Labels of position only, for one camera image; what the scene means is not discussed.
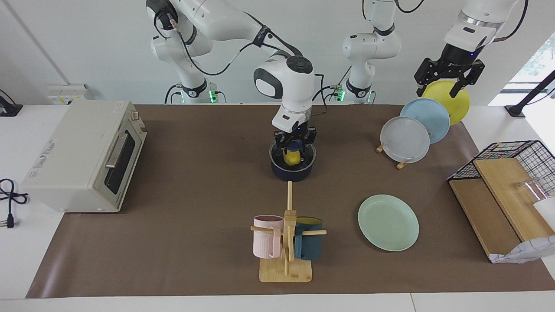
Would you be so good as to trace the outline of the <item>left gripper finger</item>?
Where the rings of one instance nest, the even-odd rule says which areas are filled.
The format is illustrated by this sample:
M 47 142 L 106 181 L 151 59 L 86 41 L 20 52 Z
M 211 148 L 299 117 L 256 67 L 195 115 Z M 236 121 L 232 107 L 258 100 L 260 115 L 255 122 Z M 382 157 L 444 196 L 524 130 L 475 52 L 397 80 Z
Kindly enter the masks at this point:
M 416 94 L 421 97 L 424 94 L 426 87 L 429 83 L 434 81 L 435 74 L 437 73 L 438 61 L 430 58 L 425 58 L 414 74 L 415 82 L 418 85 Z
M 457 66 L 457 69 L 452 69 L 450 78 L 456 79 L 456 82 L 450 90 L 450 97 L 455 98 L 466 86 L 475 85 L 483 70 L 483 62 L 473 62 L 470 65 Z

